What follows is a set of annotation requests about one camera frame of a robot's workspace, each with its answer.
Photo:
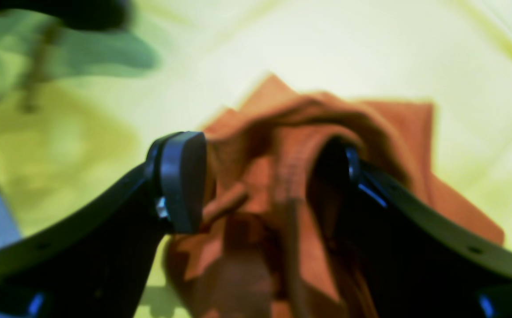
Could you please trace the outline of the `screen-left right gripper black right finger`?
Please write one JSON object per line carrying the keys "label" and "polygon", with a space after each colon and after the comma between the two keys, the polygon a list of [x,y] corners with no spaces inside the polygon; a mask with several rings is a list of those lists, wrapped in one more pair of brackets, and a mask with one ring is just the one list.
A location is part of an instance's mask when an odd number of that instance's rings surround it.
{"label": "screen-left right gripper black right finger", "polygon": [[321,223],[381,318],[512,318],[512,251],[446,219],[340,137],[314,168],[338,201]]}

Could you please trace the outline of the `screen-left right gripper black left finger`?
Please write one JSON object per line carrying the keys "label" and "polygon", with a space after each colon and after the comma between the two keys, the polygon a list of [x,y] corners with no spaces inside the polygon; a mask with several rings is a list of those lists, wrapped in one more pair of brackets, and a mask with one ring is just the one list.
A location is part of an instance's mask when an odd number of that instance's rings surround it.
{"label": "screen-left right gripper black left finger", "polygon": [[0,318],[132,318],[161,240],[201,225],[207,139],[157,139],[144,163],[22,238],[0,195]]}

